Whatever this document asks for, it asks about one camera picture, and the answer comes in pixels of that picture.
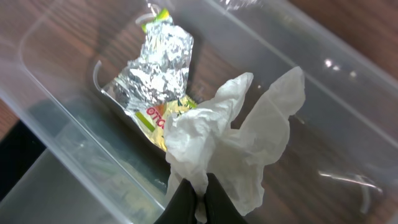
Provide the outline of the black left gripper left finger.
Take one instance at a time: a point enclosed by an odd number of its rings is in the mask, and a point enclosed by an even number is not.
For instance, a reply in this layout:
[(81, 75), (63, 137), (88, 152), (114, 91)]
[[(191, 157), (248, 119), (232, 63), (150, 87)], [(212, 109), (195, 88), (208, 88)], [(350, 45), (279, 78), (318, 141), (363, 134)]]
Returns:
[(154, 224), (196, 224), (197, 195), (191, 183), (183, 179), (171, 201)]

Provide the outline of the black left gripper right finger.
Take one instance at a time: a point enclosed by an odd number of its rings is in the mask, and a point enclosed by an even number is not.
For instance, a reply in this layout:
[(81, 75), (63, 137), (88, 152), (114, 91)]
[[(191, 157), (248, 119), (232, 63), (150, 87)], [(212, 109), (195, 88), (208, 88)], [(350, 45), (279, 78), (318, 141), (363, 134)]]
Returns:
[(207, 173), (208, 186), (204, 196), (207, 224), (248, 224), (240, 215), (219, 180)]

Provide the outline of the foil snack wrapper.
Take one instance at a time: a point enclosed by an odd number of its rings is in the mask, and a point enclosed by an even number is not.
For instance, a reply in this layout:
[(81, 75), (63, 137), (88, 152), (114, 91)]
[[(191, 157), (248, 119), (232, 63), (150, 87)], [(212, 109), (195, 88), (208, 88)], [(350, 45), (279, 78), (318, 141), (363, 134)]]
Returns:
[(165, 151), (167, 118), (197, 107), (186, 93), (194, 38), (174, 24), (166, 8), (152, 6), (150, 13), (136, 19), (136, 24), (145, 33), (138, 58), (128, 61), (105, 86), (98, 84), (101, 62), (97, 62), (93, 81), (123, 119)]

